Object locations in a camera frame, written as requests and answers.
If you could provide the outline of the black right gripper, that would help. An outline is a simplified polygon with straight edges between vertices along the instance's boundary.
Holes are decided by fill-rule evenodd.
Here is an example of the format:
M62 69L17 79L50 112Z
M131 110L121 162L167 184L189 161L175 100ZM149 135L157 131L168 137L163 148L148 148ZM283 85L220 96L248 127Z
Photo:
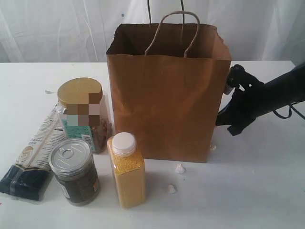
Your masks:
M230 68L226 79L224 94L233 92L229 103L218 112L216 126L228 125L227 130L233 136L241 134L255 118L252 117L252 93L257 92L263 82L246 72L244 67L236 64Z

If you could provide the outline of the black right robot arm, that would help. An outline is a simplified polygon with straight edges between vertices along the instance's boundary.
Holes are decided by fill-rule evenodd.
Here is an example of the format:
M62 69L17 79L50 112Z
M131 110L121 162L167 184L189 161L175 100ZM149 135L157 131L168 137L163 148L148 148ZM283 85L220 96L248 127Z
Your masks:
M267 113L285 117L277 112L284 106L289 107L288 118L296 112L293 106L305 100L305 65L301 64L291 71L263 83L236 64L230 68L224 94L232 93L229 103L219 111L216 126L227 125L233 136L241 134L256 118Z

